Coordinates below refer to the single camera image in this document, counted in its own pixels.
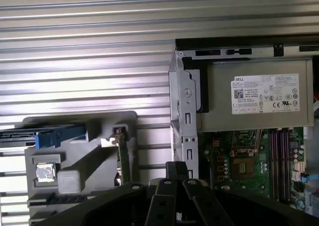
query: sticker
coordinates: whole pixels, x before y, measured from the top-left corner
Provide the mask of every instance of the sticker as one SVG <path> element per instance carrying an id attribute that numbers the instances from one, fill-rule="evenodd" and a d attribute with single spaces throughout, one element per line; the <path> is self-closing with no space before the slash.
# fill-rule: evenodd
<path id="1" fill-rule="evenodd" d="M 300 111 L 298 74 L 239 76 L 231 82 L 233 114 Z"/>

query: capacitor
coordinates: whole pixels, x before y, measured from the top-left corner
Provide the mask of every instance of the capacitor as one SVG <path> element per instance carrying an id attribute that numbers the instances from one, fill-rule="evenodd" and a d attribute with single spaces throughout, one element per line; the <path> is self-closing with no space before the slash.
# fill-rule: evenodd
<path id="1" fill-rule="evenodd" d="M 222 188 L 223 190 L 230 190 L 230 187 L 229 187 L 228 185 L 223 185 L 221 188 Z"/>

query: screw hole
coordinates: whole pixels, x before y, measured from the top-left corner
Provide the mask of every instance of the screw hole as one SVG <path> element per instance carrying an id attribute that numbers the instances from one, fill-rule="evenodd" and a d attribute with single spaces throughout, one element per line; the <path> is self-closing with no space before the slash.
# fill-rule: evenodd
<path id="1" fill-rule="evenodd" d="M 165 215 L 158 215 L 159 220 L 163 220 L 165 218 Z"/>

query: ram slot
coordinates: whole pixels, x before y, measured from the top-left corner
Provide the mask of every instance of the ram slot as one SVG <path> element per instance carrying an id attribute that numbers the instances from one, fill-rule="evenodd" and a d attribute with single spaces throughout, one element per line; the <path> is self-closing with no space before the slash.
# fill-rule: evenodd
<path id="1" fill-rule="evenodd" d="M 285 163 L 286 163 L 286 175 L 285 175 L 285 179 L 286 179 L 286 201 L 290 200 L 290 134 L 288 131 L 286 131 L 285 134 Z"/>
<path id="2" fill-rule="evenodd" d="M 280 165 L 280 201 L 287 202 L 290 198 L 290 181 L 289 181 L 289 134 L 287 130 L 282 130 L 279 138 L 279 165 Z"/>
<path id="3" fill-rule="evenodd" d="M 281 131 L 279 133 L 279 160 L 280 160 L 280 195 L 279 195 L 279 201 L 284 202 L 286 199 L 286 180 L 285 180 L 285 174 L 286 174 L 286 164 L 285 164 L 285 133 L 284 131 Z"/>
<path id="4" fill-rule="evenodd" d="M 277 200 L 279 196 L 278 187 L 278 149 L 277 133 L 271 131 L 270 135 L 270 198 Z"/>

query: qr code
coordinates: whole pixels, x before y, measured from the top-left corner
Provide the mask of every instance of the qr code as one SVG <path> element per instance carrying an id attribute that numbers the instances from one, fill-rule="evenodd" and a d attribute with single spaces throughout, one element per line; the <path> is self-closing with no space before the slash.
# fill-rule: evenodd
<path id="1" fill-rule="evenodd" d="M 235 96 L 235 99 L 244 98 L 244 90 L 242 89 L 234 90 L 234 96 Z"/>

